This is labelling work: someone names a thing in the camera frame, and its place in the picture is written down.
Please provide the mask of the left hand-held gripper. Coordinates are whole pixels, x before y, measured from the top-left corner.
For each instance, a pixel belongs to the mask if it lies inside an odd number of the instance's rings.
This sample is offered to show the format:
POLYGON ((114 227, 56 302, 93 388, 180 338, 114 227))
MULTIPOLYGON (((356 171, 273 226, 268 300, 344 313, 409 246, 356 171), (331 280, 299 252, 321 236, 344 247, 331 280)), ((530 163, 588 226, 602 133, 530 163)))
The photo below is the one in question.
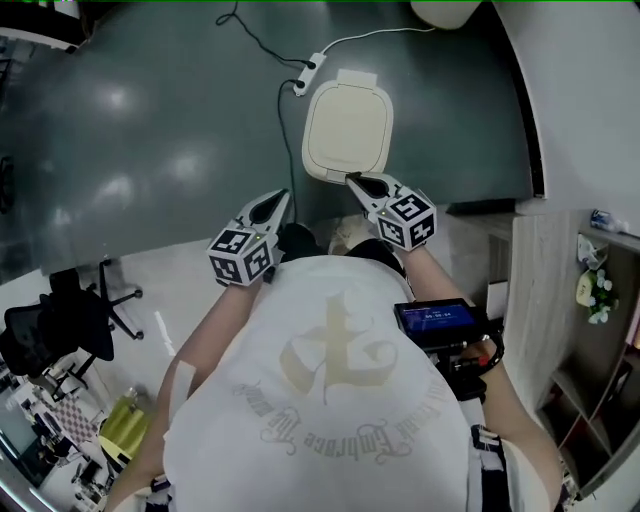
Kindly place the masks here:
POLYGON ((248 287, 279 263, 276 230, 286 217, 291 202, 289 190, 267 192, 247 203, 207 247, 216 280, 248 287), (260 224, 262 230, 243 224, 260 224))

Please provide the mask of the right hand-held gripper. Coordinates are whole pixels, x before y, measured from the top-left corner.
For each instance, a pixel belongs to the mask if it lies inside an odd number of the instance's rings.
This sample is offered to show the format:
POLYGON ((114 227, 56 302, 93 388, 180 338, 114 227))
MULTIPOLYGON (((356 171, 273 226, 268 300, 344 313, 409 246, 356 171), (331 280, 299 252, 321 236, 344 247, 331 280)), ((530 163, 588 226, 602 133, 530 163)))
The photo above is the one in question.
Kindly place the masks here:
POLYGON ((384 242, 401 250, 414 250, 435 234, 436 207, 420 190, 400 188, 392 176, 377 173, 350 173, 346 185, 384 242))

